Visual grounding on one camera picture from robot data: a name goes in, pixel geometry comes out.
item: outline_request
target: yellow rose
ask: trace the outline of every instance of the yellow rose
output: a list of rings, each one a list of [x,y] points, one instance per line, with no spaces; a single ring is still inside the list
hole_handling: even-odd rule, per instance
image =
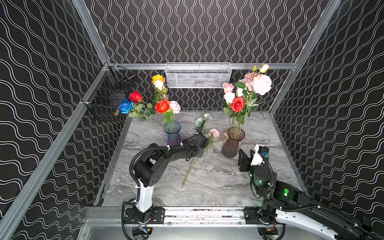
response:
[[[152,82],[156,82],[157,80],[161,80],[163,83],[166,81],[165,78],[163,78],[163,76],[161,75],[156,75],[156,76],[153,76],[152,77]]]

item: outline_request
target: orange rose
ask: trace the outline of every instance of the orange rose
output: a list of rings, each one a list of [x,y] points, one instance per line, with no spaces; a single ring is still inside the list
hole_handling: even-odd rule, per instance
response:
[[[155,75],[152,77],[152,82],[156,82],[157,80],[161,80],[163,83],[166,81],[165,78],[161,75]]]
[[[169,101],[167,99],[161,100],[155,106],[156,111],[159,114],[165,113],[169,109]]]
[[[243,98],[234,98],[231,104],[232,110],[235,112],[240,112],[244,108],[244,99]]]

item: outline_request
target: gray marble surface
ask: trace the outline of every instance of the gray marble surface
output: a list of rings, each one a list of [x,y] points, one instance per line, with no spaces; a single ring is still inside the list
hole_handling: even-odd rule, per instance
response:
[[[223,112],[213,112],[213,120],[207,129],[216,128],[222,132],[228,128],[228,117]],[[180,135],[184,138],[195,132],[195,119],[200,112],[180,112],[175,120],[182,125]],[[245,139],[240,148],[247,154],[256,144],[270,149],[270,162],[277,173],[277,179],[300,189],[298,180],[284,152],[267,112],[254,112],[246,118],[243,126]],[[129,176],[129,163],[136,153],[151,143],[166,145],[167,136],[162,127],[151,121],[132,120],[116,168],[113,172],[103,206],[120,206],[122,201],[136,197],[135,183]],[[224,141],[214,143],[206,149],[203,158],[190,161],[180,159],[168,165],[153,191],[154,205],[160,206],[258,206],[262,198],[256,199],[250,190],[249,176],[240,172],[238,156],[228,159],[221,154]],[[190,167],[192,170],[184,186],[182,183]]]

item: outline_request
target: brown glass vase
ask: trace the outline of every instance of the brown glass vase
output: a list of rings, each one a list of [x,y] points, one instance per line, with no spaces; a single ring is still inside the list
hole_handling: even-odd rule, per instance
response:
[[[228,139],[225,141],[221,153],[227,158],[234,158],[239,152],[239,143],[245,138],[244,131],[237,127],[228,129]]]

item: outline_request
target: wavy line pattern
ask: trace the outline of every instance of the wavy line pattern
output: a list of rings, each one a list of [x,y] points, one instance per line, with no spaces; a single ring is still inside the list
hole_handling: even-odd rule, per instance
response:
[[[84,115],[12,239],[76,239],[123,126]]]
[[[70,0],[0,0],[0,220],[101,63]]]
[[[328,0],[85,0],[115,63],[292,63]]]
[[[311,197],[384,239],[383,32],[383,0],[343,0],[275,118]]]
[[[234,83],[244,77],[249,72],[247,70],[233,70],[230,82]],[[264,96],[260,96],[261,101],[266,101],[259,110],[269,110],[283,82],[285,81],[289,70],[269,70],[268,75],[272,79],[272,89]],[[151,83],[152,76],[162,74],[164,71],[139,70],[133,83],[134,90],[138,90],[145,99],[152,100],[154,89]],[[223,91],[219,88],[170,88],[168,91],[171,99],[177,101],[182,110],[221,110],[223,100]]]

